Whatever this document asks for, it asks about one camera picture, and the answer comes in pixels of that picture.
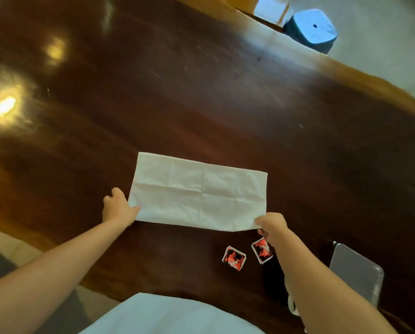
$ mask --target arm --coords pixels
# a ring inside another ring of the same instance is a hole
[[[0,279],[0,334],[32,333],[70,295],[96,260],[133,223],[121,190],[104,198],[103,223]]]
[[[279,213],[255,220],[274,246],[290,294],[309,334],[395,334],[381,313],[317,259]]]

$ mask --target wooden tabletop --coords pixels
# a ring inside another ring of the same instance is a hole
[[[88,230],[112,187],[129,191],[138,151],[265,171],[268,211],[318,256],[339,241],[379,264],[382,313],[415,330],[415,99],[404,91],[224,0],[0,0],[8,98],[0,230],[42,250]],[[227,245],[257,239],[135,222],[83,284],[302,332],[257,260],[240,272],[221,263]]]

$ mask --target forearm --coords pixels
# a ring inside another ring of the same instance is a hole
[[[99,224],[0,279],[0,333],[32,333],[68,297],[121,223]]]
[[[368,301],[317,259],[290,230],[273,244],[308,333],[396,333]]]

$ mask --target hand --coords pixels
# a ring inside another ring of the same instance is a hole
[[[104,197],[102,222],[118,222],[125,227],[131,225],[135,221],[140,207],[130,207],[124,193],[117,187],[112,189],[112,195],[112,197]]]
[[[268,212],[266,215],[257,217],[254,222],[261,227],[258,230],[259,234],[264,236],[270,244],[274,244],[273,241],[277,235],[288,229],[285,218],[280,213]]]

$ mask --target blue stool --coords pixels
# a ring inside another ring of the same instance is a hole
[[[293,40],[327,54],[338,37],[330,19],[319,9],[303,10],[283,26],[283,32]]]

